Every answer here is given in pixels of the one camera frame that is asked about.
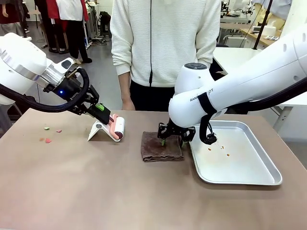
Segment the person's right hand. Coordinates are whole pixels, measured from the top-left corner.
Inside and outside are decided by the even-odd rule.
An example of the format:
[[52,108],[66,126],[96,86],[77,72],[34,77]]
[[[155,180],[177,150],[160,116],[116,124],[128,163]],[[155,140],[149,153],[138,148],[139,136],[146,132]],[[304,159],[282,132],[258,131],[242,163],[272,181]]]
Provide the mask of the person's right hand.
[[130,98],[130,96],[122,97],[122,110],[125,111],[135,111],[135,106]]

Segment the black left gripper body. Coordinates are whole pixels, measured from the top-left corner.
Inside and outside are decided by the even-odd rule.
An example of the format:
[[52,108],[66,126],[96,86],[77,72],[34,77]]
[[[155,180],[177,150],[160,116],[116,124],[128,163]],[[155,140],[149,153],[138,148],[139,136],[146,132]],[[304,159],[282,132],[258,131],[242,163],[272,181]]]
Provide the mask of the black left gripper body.
[[69,102],[71,101],[80,91],[81,91],[81,82],[77,80],[77,69],[69,70],[63,78],[57,84],[48,84],[43,91],[44,92],[53,92],[61,99]]

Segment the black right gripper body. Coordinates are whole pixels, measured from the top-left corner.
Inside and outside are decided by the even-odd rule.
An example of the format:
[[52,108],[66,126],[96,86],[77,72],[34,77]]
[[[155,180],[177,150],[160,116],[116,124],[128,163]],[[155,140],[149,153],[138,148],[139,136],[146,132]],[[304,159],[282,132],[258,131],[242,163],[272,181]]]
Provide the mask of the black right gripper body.
[[177,126],[171,119],[169,119],[166,129],[171,136],[182,136],[185,133],[185,128]]

